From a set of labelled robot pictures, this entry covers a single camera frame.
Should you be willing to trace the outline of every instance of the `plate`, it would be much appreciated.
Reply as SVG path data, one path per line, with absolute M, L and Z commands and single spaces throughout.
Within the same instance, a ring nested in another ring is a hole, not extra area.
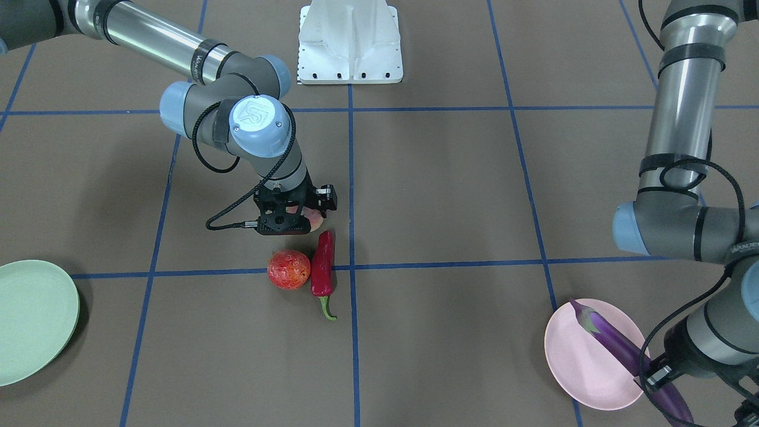
M 595 308 L 635 345 L 643 345 L 641 330 L 619 308 L 597 299 L 577 302 Z M 548 321 L 543 344 L 553 377 L 564 391 L 585 406 L 620 410 L 643 394 L 627 369 L 578 324 L 575 310 L 568 302 Z
M 0 386 L 50 363 L 78 318 L 79 293 L 57 265 L 25 260 L 0 267 Z

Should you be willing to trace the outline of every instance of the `red chili pepper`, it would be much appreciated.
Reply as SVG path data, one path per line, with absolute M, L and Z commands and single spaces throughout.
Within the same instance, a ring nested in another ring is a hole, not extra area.
M 322 302 L 322 311 L 331 321 L 337 320 L 329 313 L 329 296 L 332 287 L 332 260 L 335 257 L 335 236 L 327 230 L 319 235 L 317 253 L 311 261 L 311 293 Z

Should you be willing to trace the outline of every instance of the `black cable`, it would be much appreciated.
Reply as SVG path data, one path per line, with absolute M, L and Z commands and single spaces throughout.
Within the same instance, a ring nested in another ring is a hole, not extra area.
M 195 150 L 195 155 L 197 156 L 197 159 L 200 160 L 200 162 L 208 169 L 211 169 L 213 172 L 216 173 L 229 173 L 237 167 L 238 163 L 240 163 L 240 157 L 235 159 L 235 162 L 232 164 L 232 166 L 226 168 L 226 169 L 219 169 L 217 167 L 211 166 L 210 163 L 206 161 L 206 159 L 203 158 L 203 155 L 200 154 L 200 149 L 197 146 L 197 131 L 200 129 L 200 123 L 203 122 L 203 120 L 213 112 L 213 110 L 219 108 L 219 106 L 222 105 L 221 102 L 217 102 L 214 104 L 211 104 L 208 108 L 203 110 L 203 112 L 197 117 L 197 120 L 195 121 L 195 126 L 192 128 L 192 148 Z
M 659 37 L 657 37 L 657 35 L 651 29 L 651 25 L 648 24 L 648 19 L 646 19 L 646 12 L 643 11 L 643 0 L 638 0 L 638 11 L 641 12 L 641 19 L 643 20 L 643 25 L 646 26 L 646 31 L 648 31 L 649 35 L 651 35 L 653 41 L 657 43 L 659 49 L 664 50 L 664 45 L 659 40 Z
M 261 185 L 265 184 L 267 181 L 269 181 L 272 176 L 277 172 L 277 169 L 279 169 L 280 166 L 285 162 L 287 159 L 287 156 L 290 154 L 290 150 L 292 150 L 292 146 L 295 143 L 295 117 L 292 114 L 292 111 L 289 107 L 287 107 L 285 104 L 282 104 L 282 106 L 285 107 L 285 111 L 287 112 L 288 116 L 290 117 L 290 126 L 291 126 L 291 135 L 290 135 L 290 141 L 287 144 L 287 148 L 285 148 L 285 152 L 282 153 L 282 156 L 279 158 L 277 163 L 274 165 L 272 170 L 269 171 L 269 173 L 266 174 L 259 182 L 256 184 L 249 192 L 245 193 L 241 198 L 237 199 L 234 203 L 230 204 L 224 210 L 217 213 L 213 217 L 210 217 L 206 221 L 206 228 L 211 231 L 218 231 L 221 229 L 233 229 L 233 228 L 250 228 L 247 225 L 247 221 L 243 221 L 241 223 L 229 223 L 225 224 L 223 226 L 213 226 L 211 225 L 212 222 L 216 221 L 217 219 L 225 216 L 229 212 L 231 212 L 233 209 L 235 209 L 237 206 L 239 206 L 242 202 L 246 201 L 250 198 L 250 196 L 256 194 L 256 192 L 261 188 Z
M 710 134 L 709 135 L 709 153 L 707 155 L 708 157 L 711 156 L 711 146 L 712 146 L 712 137 L 711 137 L 711 134 Z M 741 186 L 738 184 L 738 182 L 735 180 L 735 178 L 733 178 L 732 175 L 730 175 L 730 173 L 727 172 L 723 167 L 721 167 L 720 165 L 718 165 L 718 164 L 716 164 L 716 163 L 714 163 L 714 162 L 712 162 L 710 160 L 703 160 L 703 159 L 683 159 L 683 160 L 678 160 L 678 161 L 676 161 L 676 162 L 668 165 L 664 169 L 662 169 L 662 172 L 659 174 L 659 182 L 661 182 L 661 184 L 664 187 L 666 187 L 666 188 L 673 188 L 672 186 L 670 186 L 670 185 L 668 185 L 666 183 L 666 181 L 664 179 L 665 176 L 666 176 L 666 174 L 670 170 L 672 170 L 672 169 L 674 169 L 676 167 L 679 167 L 679 166 L 682 166 L 682 165 L 685 165 L 685 164 L 689 164 L 689 163 L 699 163 L 699 164 L 702 164 L 702 165 L 709 166 L 712 169 L 714 169 L 717 172 L 719 172 L 722 176 L 725 177 L 725 179 L 728 180 L 728 182 L 730 182 L 730 185 L 732 185 L 732 189 L 735 191 L 735 198 L 738 201 L 738 232 L 737 232 L 737 236 L 735 238 L 735 243 L 737 244 L 737 243 L 743 242 L 743 238 L 744 238 L 744 234 L 745 234 L 745 228 L 746 228 L 746 211 L 745 211 L 745 203 L 744 203 L 744 200 L 743 200 L 743 191 L 741 191 Z M 667 418 L 668 420 L 671 420 L 673 422 L 677 422 L 679 424 L 686 425 L 687 427 L 705 427 L 705 426 L 703 426 L 701 424 L 695 424 L 693 422 L 685 421 L 684 419 L 680 419 L 679 417 L 674 416 L 673 414 L 669 413 L 669 411 L 667 411 L 664 408 L 662 408 L 661 405 L 659 405 L 656 401 L 653 400 L 653 397 L 651 396 L 651 391 L 648 390 L 648 383 L 647 383 L 648 377 L 645 375 L 645 369 L 644 369 L 646 349 L 648 348 L 648 345 L 651 343 L 651 341 L 656 336 L 656 334 L 658 334 L 659 331 L 661 331 L 661 329 L 662 329 L 662 327 L 664 327 L 664 325 L 666 325 L 669 322 L 671 322 L 672 319 L 674 319 L 677 316 L 679 316 L 685 310 L 688 310 L 690 307 L 693 307 L 694 305 L 698 304 L 699 302 L 704 301 L 705 299 L 707 299 L 710 296 L 712 296 L 716 291 L 718 291 L 722 287 L 722 285 L 725 283 L 725 281 L 731 275 L 732 275 L 732 271 L 728 267 L 725 267 L 725 271 L 723 272 L 722 276 L 714 284 L 714 286 L 711 287 L 711 289 L 709 289 L 705 293 L 702 293 L 701 295 L 697 296 L 696 298 L 692 299 L 691 301 L 687 302 L 685 305 L 683 305 L 682 307 L 678 308 L 671 315 L 667 316 L 666 318 L 664 318 L 664 320 L 662 320 L 661 322 L 659 322 L 659 324 L 657 324 L 657 326 L 654 327 L 654 329 L 646 337 L 646 340 L 643 342 L 643 346 L 641 347 L 641 354 L 638 357 L 638 372 L 639 372 L 638 377 L 640 378 L 641 388 L 643 389 L 643 393 L 646 395 L 646 398 L 651 402 L 651 404 L 653 405 L 653 407 L 657 408 L 657 410 L 659 410 L 659 412 L 661 412 L 662 415 L 664 415 L 665 418 Z

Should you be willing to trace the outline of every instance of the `pink plate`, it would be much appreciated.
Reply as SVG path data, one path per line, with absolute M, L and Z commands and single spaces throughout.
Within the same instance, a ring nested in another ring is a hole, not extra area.
M 619 308 L 597 299 L 577 302 L 595 308 L 635 345 L 643 345 L 643 334 Z M 620 410 L 643 394 L 627 369 L 577 323 L 575 310 L 568 302 L 551 316 L 543 343 L 553 377 L 585 406 Z

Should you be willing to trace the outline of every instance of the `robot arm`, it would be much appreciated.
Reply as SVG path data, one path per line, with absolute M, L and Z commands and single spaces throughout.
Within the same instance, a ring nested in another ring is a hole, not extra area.
M 194 84 L 176 82 L 164 92 L 159 110 L 166 127 L 244 158 L 267 177 L 247 195 L 260 210 L 257 220 L 222 227 L 209 220 L 207 228 L 306 234 L 312 227 L 305 209 L 322 217 L 336 210 L 334 187 L 311 183 L 293 116 L 278 101 L 291 84 L 282 60 L 250 58 L 127 0 L 0 2 L 0 54 L 73 33 L 127 47 L 191 78 Z
M 759 210 L 741 225 L 739 210 L 699 206 L 707 167 L 687 162 L 709 160 L 725 46 L 739 23 L 755 19 L 756 0 L 672 1 L 638 197 L 613 224 L 623 250 L 726 265 L 728 286 L 667 332 L 666 352 L 644 377 L 656 390 L 683 374 L 719 375 L 747 399 L 739 425 L 759 425 L 749 424 L 759 399 L 738 385 L 746 375 L 759 381 Z

